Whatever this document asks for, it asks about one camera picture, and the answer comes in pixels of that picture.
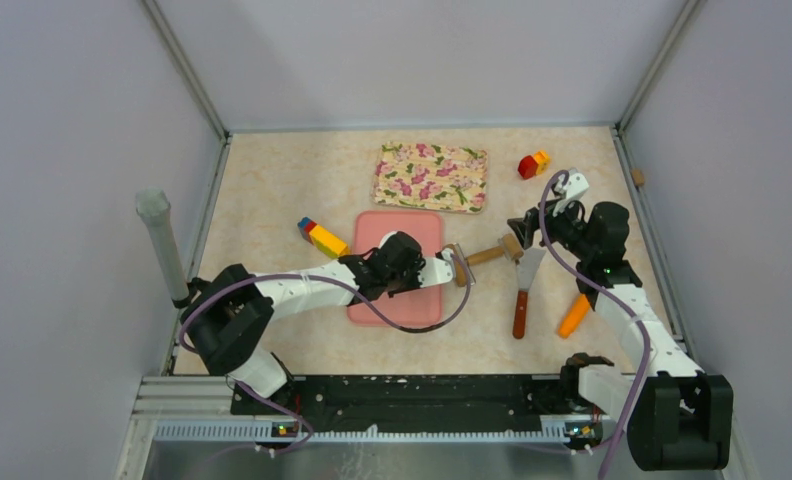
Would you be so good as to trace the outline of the metal scraper wooden handle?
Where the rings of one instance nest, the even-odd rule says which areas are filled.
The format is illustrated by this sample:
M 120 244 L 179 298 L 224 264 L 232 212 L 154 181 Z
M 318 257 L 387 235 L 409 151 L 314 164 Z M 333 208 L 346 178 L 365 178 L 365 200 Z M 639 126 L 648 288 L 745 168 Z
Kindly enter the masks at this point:
M 512 335 L 517 340 L 522 339 L 526 333 L 529 291 L 545 254 L 544 249 L 532 247 L 525 250 L 523 256 L 516 261 L 518 293 Z

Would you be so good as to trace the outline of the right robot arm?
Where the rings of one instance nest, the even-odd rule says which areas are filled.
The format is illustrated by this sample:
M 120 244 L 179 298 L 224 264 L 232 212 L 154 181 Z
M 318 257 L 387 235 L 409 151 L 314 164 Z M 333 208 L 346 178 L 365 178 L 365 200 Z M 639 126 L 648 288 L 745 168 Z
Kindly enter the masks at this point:
M 559 244 L 572 253 L 579 291 L 612 329 L 636 364 L 633 380 L 604 361 L 583 364 L 558 385 L 561 404 L 584 412 L 592 404 L 624 430 L 631 456 L 644 471 L 721 470 L 728 465 L 734 392 L 676 343 L 654 312 L 642 281 L 626 260 L 628 209 L 595 204 L 588 217 L 578 201 L 554 213 L 533 207 L 507 224 L 524 246 Z

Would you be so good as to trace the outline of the pink plastic tray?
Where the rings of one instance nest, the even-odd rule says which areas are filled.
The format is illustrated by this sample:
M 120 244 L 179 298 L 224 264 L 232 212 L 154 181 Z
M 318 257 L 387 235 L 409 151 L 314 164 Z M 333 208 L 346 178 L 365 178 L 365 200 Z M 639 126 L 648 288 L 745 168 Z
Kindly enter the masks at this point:
M 377 247 L 381 238 L 390 231 L 402 231 L 414 238 L 422 247 L 424 256 L 433 256 L 443 247 L 443 220 L 430 211 L 365 211 L 355 222 L 353 254 L 361 254 Z M 396 324 L 420 328 L 431 326 L 442 319 L 443 290 L 440 286 L 400 293 L 390 298 L 383 294 L 372 302 L 381 313 Z

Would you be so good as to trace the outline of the wooden rolling pin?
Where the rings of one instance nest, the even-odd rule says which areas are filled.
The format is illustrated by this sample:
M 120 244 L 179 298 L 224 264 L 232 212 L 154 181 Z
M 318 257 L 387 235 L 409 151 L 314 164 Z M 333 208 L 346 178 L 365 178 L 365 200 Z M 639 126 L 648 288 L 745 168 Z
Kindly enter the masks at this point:
M 519 261 L 524 255 L 524 249 L 518 239 L 513 234 L 505 234 L 498 239 L 498 244 L 494 247 L 464 255 L 462 249 L 457 244 L 447 244 L 456 259 L 454 265 L 454 281 L 458 287 L 465 287 L 475 283 L 474 275 L 471 271 L 473 266 L 487 263 L 497 258 L 504 257 L 510 261 Z

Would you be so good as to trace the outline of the white dough ball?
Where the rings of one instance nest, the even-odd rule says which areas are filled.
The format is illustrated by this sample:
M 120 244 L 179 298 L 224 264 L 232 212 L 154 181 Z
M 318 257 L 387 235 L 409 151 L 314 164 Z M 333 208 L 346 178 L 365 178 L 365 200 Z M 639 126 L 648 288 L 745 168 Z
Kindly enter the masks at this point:
M 381 238 L 381 241 L 380 241 L 380 243 L 379 243 L 379 245 L 378 245 L 378 246 L 379 246 L 379 248 L 382 248 L 382 247 L 384 247 L 384 245 L 385 245 L 385 244 L 386 244 L 386 243 L 389 241 L 389 239 L 390 239 L 390 238 L 392 238 L 393 236 L 395 236 L 395 235 L 396 235 L 396 234 L 398 234 L 398 233 L 401 233 L 401 232 L 394 230 L 394 231 L 390 231 L 390 232 L 388 232 L 387 234 L 385 234 L 385 235 L 384 235 L 384 236 Z

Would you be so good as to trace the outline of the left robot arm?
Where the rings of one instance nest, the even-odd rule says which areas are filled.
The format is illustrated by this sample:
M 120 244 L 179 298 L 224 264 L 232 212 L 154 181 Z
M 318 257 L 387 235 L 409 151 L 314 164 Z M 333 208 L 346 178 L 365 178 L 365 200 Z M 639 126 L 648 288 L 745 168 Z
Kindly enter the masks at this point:
M 270 324 L 310 310 L 365 304 L 396 330 L 430 332 L 397 323 L 374 301 L 452 283 L 465 269 L 456 248 L 426 256 L 403 231 L 389 233 L 362 254 L 309 269 L 256 274 L 234 264 L 213 281 L 199 282 L 197 297 L 183 313 L 179 344 L 197 354 L 210 374 L 248 387 L 264 410 L 280 413 L 291 404 L 293 388 L 283 364 L 259 345 Z

